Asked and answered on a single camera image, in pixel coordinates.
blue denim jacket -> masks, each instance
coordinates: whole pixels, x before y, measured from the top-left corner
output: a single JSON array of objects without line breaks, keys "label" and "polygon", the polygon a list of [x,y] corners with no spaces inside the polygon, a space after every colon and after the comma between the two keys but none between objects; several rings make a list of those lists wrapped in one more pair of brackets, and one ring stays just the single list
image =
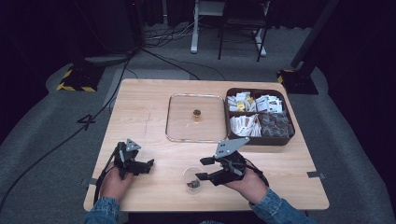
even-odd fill
[{"label": "blue denim jacket", "polygon": [[[286,200],[281,199],[275,192],[268,189],[265,197],[257,204],[249,204],[253,212],[267,224],[316,224],[317,222],[292,207]],[[101,198],[85,217],[86,224],[117,223],[120,205],[112,198]],[[205,221],[200,224],[220,224]]]}]

gray carpet floor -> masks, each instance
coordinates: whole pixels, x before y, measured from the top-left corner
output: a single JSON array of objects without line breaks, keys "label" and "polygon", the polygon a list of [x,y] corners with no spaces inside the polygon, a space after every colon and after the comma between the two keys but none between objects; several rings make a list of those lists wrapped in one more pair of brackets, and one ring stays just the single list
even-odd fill
[{"label": "gray carpet floor", "polygon": [[[276,82],[276,71],[290,68],[309,29],[271,30],[265,44],[267,56],[259,63],[255,60],[255,47],[243,44],[226,44],[219,61],[217,33],[215,29],[201,30],[197,54],[190,54],[190,35],[163,47],[146,49],[169,58],[169,62],[202,80]],[[123,64],[106,68],[97,92],[56,91],[68,66],[66,64],[48,79],[49,95],[20,120],[0,146],[2,196],[23,171],[81,128],[77,120],[101,110]],[[196,79],[144,51],[136,53],[128,70],[151,70],[153,73],[166,70],[161,78],[170,78],[166,74],[176,71]],[[318,171],[326,176],[322,183],[330,207],[324,211],[310,211],[309,216],[319,223],[396,223],[387,189],[327,94],[326,78],[318,69],[312,78],[319,95],[288,95],[313,161]],[[103,110],[87,131],[73,136],[26,173],[8,195],[0,223],[83,222],[86,189],[79,183],[92,176],[110,110]],[[121,214],[120,223],[125,218],[125,214]]]}]

table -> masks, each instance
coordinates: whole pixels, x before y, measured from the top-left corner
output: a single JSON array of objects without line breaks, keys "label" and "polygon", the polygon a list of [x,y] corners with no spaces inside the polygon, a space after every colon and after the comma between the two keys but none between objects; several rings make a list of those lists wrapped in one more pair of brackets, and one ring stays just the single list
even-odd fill
[{"label": "table", "polygon": [[[289,99],[278,83],[198,81],[162,79],[124,79],[120,85],[106,135],[93,170],[98,178],[110,154],[119,141],[131,138],[142,148],[137,161],[155,159],[147,175],[134,178],[134,183],[120,202],[122,211],[245,211],[248,202],[232,189],[213,186],[204,181],[198,194],[189,194],[183,182],[183,172],[190,166],[200,166],[212,173],[219,164],[202,166],[199,160],[213,156],[216,143],[171,142],[165,136],[168,104],[174,93],[214,94],[225,98],[230,88],[268,89],[280,91],[290,111],[295,135],[282,147],[244,146],[239,152],[261,168],[271,188],[294,207],[301,210],[322,210],[329,206],[318,177],[308,177],[316,171],[292,111]],[[95,186],[89,186],[84,202],[92,208]]]},{"label": "table", "polygon": [[[199,34],[199,16],[222,16],[222,10],[224,8],[224,2],[211,2],[205,0],[195,0],[194,8],[194,29],[192,31],[191,40],[191,53],[198,52],[198,34]],[[255,41],[257,43],[257,48],[260,50],[260,43],[262,42],[261,31],[255,36]],[[265,48],[262,48],[261,56],[265,57],[267,52]]]}]

compartment box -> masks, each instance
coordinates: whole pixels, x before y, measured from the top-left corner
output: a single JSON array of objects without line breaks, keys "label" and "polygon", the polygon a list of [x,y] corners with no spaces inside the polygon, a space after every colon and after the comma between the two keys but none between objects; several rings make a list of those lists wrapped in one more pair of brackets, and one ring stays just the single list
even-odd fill
[{"label": "compartment box", "polygon": [[294,125],[292,123],[290,113],[288,110],[288,107],[285,104],[285,98],[280,93],[279,91],[274,91],[274,90],[259,90],[259,89],[239,89],[239,88],[232,88],[227,90],[227,99],[225,99],[225,117],[226,117],[226,128],[227,128],[227,136],[229,139],[235,139],[235,138],[242,138],[245,136],[239,136],[231,130],[231,124],[230,124],[230,118],[232,117],[239,117],[239,116],[252,116],[254,114],[259,114],[260,112],[235,112],[235,111],[230,111],[230,106],[228,104],[228,96],[235,96],[237,93],[244,92],[244,91],[249,91],[250,96],[253,97],[254,100],[257,98],[261,97],[262,95],[273,95],[279,98],[279,100],[282,101],[282,109],[283,111],[286,112],[286,117],[289,120],[290,128],[291,128],[291,134],[289,137],[270,137],[270,136],[261,136],[261,137],[252,137],[248,136],[250,138],[250,141],[247,143],[247,145],[254,145],[254,146],[285,146],[289,140],[294,136],[295,129]]}]

chair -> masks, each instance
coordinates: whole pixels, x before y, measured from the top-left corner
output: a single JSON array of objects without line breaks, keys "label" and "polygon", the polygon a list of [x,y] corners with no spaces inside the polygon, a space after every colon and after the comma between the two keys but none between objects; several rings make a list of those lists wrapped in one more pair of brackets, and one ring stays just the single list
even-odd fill
[{"label": "chair", "polygon": [[[269,13],[272,10],[272,2],[267,0],[226,0],[222,15],[222,25],[219,29],[219,57],[221,58],[221,50],[223,42],[233,43],[247,43],[246,41],[235,41],[235,40],[224,40],[225,29],[236,29],[236,30],[255,30],[254,44],[260,45],[259,55],[257,62],[260,60],[262,46],[264,43],[267,30],[271,29],[269,24]],[[261,29],[264,30],[261,42],[256,42],[259,35],[262,33]]]}]

